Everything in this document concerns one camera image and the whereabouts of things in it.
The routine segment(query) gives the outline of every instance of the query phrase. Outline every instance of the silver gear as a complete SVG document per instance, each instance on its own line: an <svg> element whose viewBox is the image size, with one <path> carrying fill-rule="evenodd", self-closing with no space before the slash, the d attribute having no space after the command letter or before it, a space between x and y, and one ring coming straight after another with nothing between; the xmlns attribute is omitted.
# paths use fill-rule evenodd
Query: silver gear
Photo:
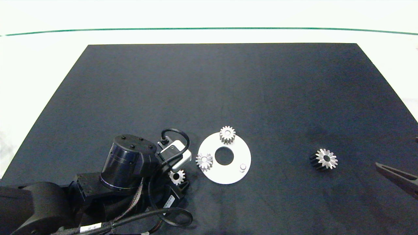
<svg viewBox="0 0 418 235"><path fill-rule="evenodd" d="M175 179L174 178L174 175L175 174L178 174L178 179ZM172 171L170 171L169 173L168 173L168 176L170 177L170 179L171 179L171 182L173 182L173 184L175 184L175 185L179 185L179 184L181 184L181 183L183 183L184 182L184 179L186 178L185 177L185 173L184 173L184 171L183 170L179 170L178 172L176 172L176 173L174 173L174 172L172 172Z"/></svg>
<svg viewBox="0 0 418 235"><path fill-rule="evenodd" d="M316 159L318 159L318 163L322 164L322 167L324 166L327 169L332 169L333 167L336 168L336 165L338 165L338 160L336 159L337 156L335 156L334 153L330 152L329 150L320 149L318 150L318 153L315 155L318 156L316 157Z"/></svg>
<svg viewBox="0 0 418 235"><path fill-rule="evenodd" d="M202 156L201 154L196 157L196 165L202 170L207 171L212 167L213 158L210 154Z"/></svg>
<svg viewBox="0 0 418 235"><path fill-rule="evenodd" d="M232 143L235 139L235 129L230 126L222 127L219 131L219 138L225 144Z"/></svg>

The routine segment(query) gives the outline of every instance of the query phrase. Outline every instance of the gear teeth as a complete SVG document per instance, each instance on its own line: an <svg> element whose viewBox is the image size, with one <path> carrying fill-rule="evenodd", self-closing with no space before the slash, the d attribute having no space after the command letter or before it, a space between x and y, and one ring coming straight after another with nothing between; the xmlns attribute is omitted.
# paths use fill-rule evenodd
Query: gear teeth
<svg viewBox="0 0 418 235"><path fill-rule="evenodd" d="M186 174L184 173L184 170L179 170L178 172L174 173L172 171L170 171L168 173L168 176L171 179L171 182L173 182L174 185L180 185L181 183L184 182L184 180L186 179Z"/></svg>
<svg viewBox="0 0 418 235"><path fill-rule="evenodd" d="M329 161L324 159L325 156L329 157ZM310 156L309 159L311 160L312 166L319 171L333 169L338 165L338 160L334 153L326 149L318 150L317 153Z"/></svg>
<svg viewBox="0 0 418 235"><path fill-rule="evenodd" d="M202 170L207 171L209 170L213 165L213 158L210 154L207 154L206 156L202 154L198 154L196 157L196 165Z"/></svg>
<svg viewBox="0 0 418 235"><path fill-rule="evenodd" d="M219 131L219 139L225 144L231 144L235 139L235 129L231 126L224 126Z"/></svg>

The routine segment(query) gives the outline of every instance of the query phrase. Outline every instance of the plate center hole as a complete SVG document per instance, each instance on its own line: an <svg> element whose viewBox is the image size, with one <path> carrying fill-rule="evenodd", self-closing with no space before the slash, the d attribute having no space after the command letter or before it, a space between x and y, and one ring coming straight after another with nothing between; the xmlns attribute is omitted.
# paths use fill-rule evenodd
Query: plate center hole
<svg viewBox="0 0 418 235"><path fill-rule="evenodd" d="M220 147L215 152L215 159L221 165L229 165L234 160L233 152L227 147Z"/></svg>

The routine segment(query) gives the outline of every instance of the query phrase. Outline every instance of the green line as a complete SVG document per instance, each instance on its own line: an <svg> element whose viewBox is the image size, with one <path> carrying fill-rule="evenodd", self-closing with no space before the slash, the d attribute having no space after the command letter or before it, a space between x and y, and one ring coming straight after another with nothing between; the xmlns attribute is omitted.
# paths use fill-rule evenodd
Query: green line
<svg viewBox="0 0 418 235"><path fill-rule="evenodd" d="M357 28L310 28L310 27L206 27L206 28L86 28L86 29L63 29L63 30L48 30L39 32L28 32L28 33L11 33L0 35L5 36L18 36L27 34L38 34L38 33L59 33L59 32L78 32L78 31L113 31L113 30L207 30L207 29L314 29L314 30L343 30L343 31L362 31L362 32L375 32L375 33L397 33L397 34L408 34L416 35L418 33L409 32L397 32L397 31L385 31L385 30L372 30L372 29L357 29Z"/></svg>

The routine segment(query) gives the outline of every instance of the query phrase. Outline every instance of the white floor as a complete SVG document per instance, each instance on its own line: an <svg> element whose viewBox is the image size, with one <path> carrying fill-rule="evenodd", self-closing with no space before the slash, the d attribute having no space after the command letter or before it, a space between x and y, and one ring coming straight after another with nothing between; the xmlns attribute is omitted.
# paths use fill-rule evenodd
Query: white floor
<svg viewBox="0 0 418 235"><path fill-rule="evenodd" d="M0 178L89 44L357 43L418 120L418 36L340 30L79 31L86 28L316 27L418 33L415 1L0 1Z"/></svg>

